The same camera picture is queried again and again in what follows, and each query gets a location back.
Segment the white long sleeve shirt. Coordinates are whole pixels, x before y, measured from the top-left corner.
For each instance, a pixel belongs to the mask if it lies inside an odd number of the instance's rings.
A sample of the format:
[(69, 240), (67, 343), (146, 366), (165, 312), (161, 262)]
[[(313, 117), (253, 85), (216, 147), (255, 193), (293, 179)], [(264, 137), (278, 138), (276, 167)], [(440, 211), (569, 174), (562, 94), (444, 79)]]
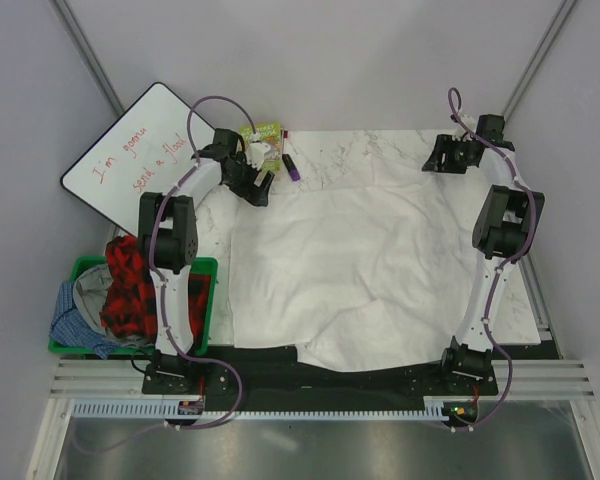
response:
[(487, 188), (478, 169), (427, 173), (380, 154), (327, 188), (240, 206), (235, 345), (293, 346), (301, 362), (340, 372), (438, 361), (467, 308)]

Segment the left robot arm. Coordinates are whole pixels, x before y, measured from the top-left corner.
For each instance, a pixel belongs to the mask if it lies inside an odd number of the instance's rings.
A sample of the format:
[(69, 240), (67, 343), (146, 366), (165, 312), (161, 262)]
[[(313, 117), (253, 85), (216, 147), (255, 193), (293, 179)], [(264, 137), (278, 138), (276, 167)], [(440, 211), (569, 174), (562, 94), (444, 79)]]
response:
[(197, 389), (197, 334), (189, 320), (189, 276), (198, 251), (195, 207), (219, 185), (253, 206), (268, 205), (274, 174), (264, 172), (273, 148), (253, 134), (217, 129), (212, 142), (192, 156), (193, 166), (166, 193), (139, 201), (138, 247), (155, 290), (157, 337), (143, 379), (144, 394), (183, 395)]

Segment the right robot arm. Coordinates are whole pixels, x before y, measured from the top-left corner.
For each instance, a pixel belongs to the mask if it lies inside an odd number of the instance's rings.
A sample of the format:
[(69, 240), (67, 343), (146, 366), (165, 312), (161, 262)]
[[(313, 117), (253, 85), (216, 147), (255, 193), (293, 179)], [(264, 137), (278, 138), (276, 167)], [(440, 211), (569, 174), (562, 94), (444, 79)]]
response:
[(514, 145), (504, 137), (502, 116), (452, 119), (459, 131), (436, 137), (421, 170), (460, 175), (476, 167), (491, 182), (471, 236), (477, 264), (468, 306), (437, 371), (440, 386), (457, 394), (473, 382), (494, 380), (493, 353), (501, 349), (492, 332), (495, 316), (511, 272), (530, 250), (545, 196), (521, 178)]

